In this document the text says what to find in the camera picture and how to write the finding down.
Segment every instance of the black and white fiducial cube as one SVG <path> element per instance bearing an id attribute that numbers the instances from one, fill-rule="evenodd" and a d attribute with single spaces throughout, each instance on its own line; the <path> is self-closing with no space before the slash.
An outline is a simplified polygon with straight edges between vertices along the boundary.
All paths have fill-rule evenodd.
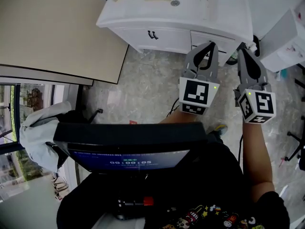
<path id="1" fill-rule="evenodd" d="M 264 124 L 276 116 L 275 93 L 246 89 L 238 104 L 247 123 Z"/>
<path id="2" fill-rule="evenodd" d="M 180 111 L 203 115 L 210 107 L 218 91 L 219 84 L 180 77 L 179 102 Z"/>
<path id="3" fill-rule="evenodd" d="M 195 114 L 195 115 L 203 115 L 205 108 L 193 106 L 193 105 L 189 105 L 189 104 L 182 104 L 182 111 L 188 112 L 191 114 Z"/>

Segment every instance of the drawer handle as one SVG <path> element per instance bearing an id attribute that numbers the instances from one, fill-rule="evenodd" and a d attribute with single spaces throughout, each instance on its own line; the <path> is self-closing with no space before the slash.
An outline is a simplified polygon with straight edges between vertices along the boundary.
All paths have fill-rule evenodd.
<path id="1" fill-rule="evenodd" d="M 151 31 L 148 31 L 148 35 L 151 39 L 153 39 L 153 36 L 151 35 Z"/>
<path id="2" fill-rule="evenodd" d="M 156 35 L 154 34 L 154 31 L 152 32 L 152 35 L 153 35 L 153 37 L 154 37 L 156 40 L 159 39 L 159 37 L 156 37 Z"/>

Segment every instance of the digital timer display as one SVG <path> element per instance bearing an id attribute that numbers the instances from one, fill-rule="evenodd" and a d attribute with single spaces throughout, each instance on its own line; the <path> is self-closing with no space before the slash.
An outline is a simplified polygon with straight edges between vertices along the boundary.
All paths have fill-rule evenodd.
<path id="1" fill-rule="evenodd" d="M 150 170 L 175 167 L 189 150 L 151 154 L 101 154 L 73 151 L 73 156 L 91 171 Z"/>

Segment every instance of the gray tiled floor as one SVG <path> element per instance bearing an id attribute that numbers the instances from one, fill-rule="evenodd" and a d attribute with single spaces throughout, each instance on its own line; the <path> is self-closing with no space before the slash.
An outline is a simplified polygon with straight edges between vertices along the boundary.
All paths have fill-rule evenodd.
<path id="1" fill-rule="evenodd" d="M 158 123 L 170 111 L 178 98 L 178 79 L 185 55 L 171 52 L 145 51 L 139 54 L 129 47 L 118 85 L 94 82 L 93 87 L 84 90 L 87 114 L 97 108 L 104 113 L 96 117 L 96 123 L 128 124 L 129 121 Z M 305 214 L 305 172 L 297 165 L 297 159 L 285 162 L 281 158 L 291 154 L 298 143 L 286 135 L 287 131 L 301 136 L 305 115 L 305 104 L 301 102 L 304 91 L 295 85 L 294 78 L 300 78 L 301 70 L 294 66 L 287 69 L 287 77 L 278 82 L 275 74 L 268 72 L 269 83 L 276 93 L 277 117 L 263 126 L 264 137 L 271 158 L 276 191 L 288 185 L 283 195 L 291 221 Z M 207 129 L 218 123 L 229 126 L 223 137 L 224 143 L 237 157 L 242 134 L 242 115 L 234 106 L 233 89 L 239 84 L 237 66 L 225 66 L 218 70 L 221 87 L 213 106 L 198 120 Z M 81 180 L 88 173 L 81 169 Z"/>

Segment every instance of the window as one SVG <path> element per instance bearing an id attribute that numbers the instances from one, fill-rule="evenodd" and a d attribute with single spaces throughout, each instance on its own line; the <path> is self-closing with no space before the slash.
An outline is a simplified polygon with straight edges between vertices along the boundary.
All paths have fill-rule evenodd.
<path id="1" fill-rule="evenodd" d="M 28 157 L 19 129 L 29 114 L 52 104 L 53 92 L 52 85 L 0 85 L 0 203 L 27 190 L 27 181 L 50 173 Z"/>

